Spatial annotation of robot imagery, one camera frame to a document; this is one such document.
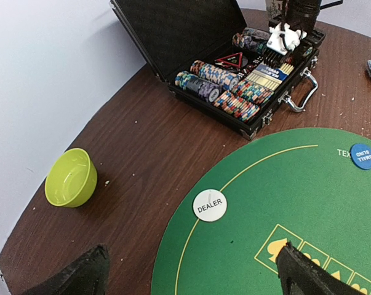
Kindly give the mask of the white dealer button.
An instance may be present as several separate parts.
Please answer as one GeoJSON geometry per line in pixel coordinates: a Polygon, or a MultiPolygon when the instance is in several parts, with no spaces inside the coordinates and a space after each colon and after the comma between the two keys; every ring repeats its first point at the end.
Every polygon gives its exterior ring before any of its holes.
{"type": "Polygon", "coordinates": [[[215,189],[204,190],[193,200],[194,214],[204,222],[218,221],[225,215],[227,207],[226,197],[215,189]]]}

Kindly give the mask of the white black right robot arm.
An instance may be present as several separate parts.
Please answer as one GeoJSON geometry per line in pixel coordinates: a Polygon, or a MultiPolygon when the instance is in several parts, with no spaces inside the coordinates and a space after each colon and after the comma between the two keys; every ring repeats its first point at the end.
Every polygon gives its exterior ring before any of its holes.
{"type": "Polygon", "coordinates": [[[269,20],[269,39],[262,51],[263,61],[272,68],[285,62],[297,64],[322,44],[325,33],[315,28],[320,12],[343,4],[333,1],[282,1],[269,20]]]}

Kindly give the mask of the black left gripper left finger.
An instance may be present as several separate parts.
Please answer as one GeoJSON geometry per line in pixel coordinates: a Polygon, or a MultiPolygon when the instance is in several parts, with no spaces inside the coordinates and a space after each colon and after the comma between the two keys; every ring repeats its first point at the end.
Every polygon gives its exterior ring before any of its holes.
{"type": "Polygon", "coordinates": [[[109,272],[108,248],[97,245],[24,294],[105,294],[109,272]]]}

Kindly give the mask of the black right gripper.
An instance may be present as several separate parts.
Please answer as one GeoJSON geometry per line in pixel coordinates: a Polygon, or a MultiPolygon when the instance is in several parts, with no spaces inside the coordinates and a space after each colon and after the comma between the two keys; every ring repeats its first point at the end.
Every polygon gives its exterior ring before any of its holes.
{"type": "Polygon", "coordinates": [[[262,49],[258,51],[258,54],[262,56],[264,64],[271,68],[280,68],[284,63],[297,65],[318,49],[324,39],[325,32],[315,28],[310,35],[307,35],[307,37],[300,41],[300,45],[292,52],[281,55],[267,48],[267,45],[264,45],[262,49]]]}

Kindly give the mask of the blue small blind button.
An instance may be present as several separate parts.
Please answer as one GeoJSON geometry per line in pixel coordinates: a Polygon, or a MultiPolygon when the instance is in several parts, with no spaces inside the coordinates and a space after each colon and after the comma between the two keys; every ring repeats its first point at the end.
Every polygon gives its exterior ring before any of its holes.
{"type": "Polygon", "coordinates": [[[371,148],[364,143],[356,143],[350,149],[351,160],[360,169],[371,169],[371,148]]]}

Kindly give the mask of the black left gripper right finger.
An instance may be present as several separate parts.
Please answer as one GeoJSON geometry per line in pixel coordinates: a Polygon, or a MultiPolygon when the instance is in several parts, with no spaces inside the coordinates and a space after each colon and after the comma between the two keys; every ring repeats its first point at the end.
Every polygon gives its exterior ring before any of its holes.
{"type": "Polygon", "coordinates": [[[304,295],[360,294],[359,290],[334,278],[307,258],[290,242],[283,246],[276,258],[282,293],[304,295]]]}

